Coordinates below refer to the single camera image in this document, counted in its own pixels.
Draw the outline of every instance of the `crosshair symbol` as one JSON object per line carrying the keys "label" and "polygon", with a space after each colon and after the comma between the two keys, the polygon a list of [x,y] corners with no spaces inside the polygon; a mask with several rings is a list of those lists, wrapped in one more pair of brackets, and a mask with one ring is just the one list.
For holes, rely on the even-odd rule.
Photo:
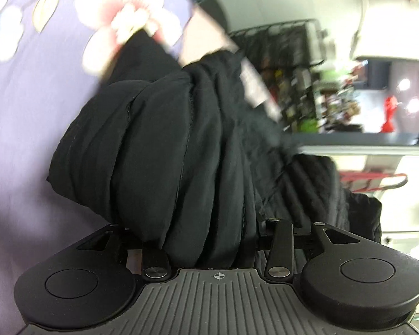
{"label": "crosshair symbol", "polygon": [[223,273],[218,272],[213,277],[220,281],[221,279],[224,279],[226,276]]}

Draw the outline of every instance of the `ribbed rubber mat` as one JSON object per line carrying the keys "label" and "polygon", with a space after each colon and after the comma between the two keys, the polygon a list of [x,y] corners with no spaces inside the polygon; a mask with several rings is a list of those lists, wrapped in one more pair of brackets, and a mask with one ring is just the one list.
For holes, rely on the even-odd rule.
{"label": "ribbed rubber mat", "polygon": [[[181,270],[169,282],[150,284],[116,319],[74,332],[27,326],[20,335],[362,335],[311,314],[293,288],[268,284],[254,269]],[[373,335],[417,335],[409,325]]]}

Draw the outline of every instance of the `silver rivet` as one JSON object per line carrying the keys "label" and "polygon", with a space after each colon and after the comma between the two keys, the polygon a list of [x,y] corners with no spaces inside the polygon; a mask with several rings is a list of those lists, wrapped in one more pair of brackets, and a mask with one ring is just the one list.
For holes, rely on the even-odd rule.
{"label": "silver rivet", "polygon": [[289,269],[285,267],[272,267],[268,270],[268,274],[276,278],[287,277],[290,273]]}
{"label": "silver rivet", "polygon": [[150,267],[144,274],[149,278],[163,278],[168,274],[168,271],[163,267]]}

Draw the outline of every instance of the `light fixture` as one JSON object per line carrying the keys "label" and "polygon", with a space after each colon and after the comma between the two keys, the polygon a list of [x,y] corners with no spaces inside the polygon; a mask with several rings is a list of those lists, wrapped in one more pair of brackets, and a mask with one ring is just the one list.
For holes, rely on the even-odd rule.
{"label": "light fixture", "polygon": [[400,89],[401,91],[404,91],[404,90],[410,89],[410,87],[411,87],[411,82],[410,82],[410,80],[409,80],[409,79],[407,79],[407,78],[402,79],[402,80],[400,81],[400,83],[399,83],[399,89]]}
{"label": "light fixture", "polygon": [[412,98],[407,104],[407,111],[410,114],[419,112],[419,100],[417,98]]}

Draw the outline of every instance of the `purple sheet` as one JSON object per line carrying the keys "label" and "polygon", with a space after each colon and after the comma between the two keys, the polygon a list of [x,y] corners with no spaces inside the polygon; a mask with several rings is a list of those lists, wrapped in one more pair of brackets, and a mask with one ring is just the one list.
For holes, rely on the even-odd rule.
{"label": "purple sheet", "polygon": [[177,56],[191,8],[190,0],[0,0],[0,335],[23,327],[18,276],[105,225],[46,182],[60,138],[139,25]]}

